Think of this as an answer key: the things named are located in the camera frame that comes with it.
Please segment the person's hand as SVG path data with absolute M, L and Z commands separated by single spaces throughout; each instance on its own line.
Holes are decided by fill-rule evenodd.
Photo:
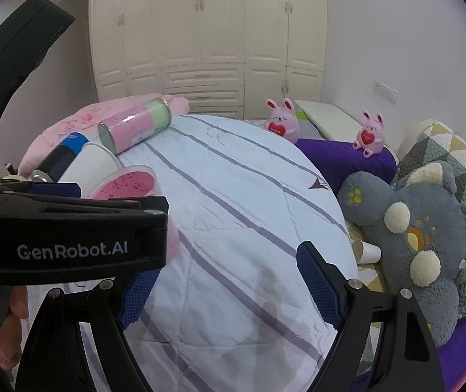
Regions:
M 29 316 L 27 287 L 14 287 L 9 302 L 10 312 L 0 328 L 0 367 L 9 371 L 21 357 L 21 321 Z

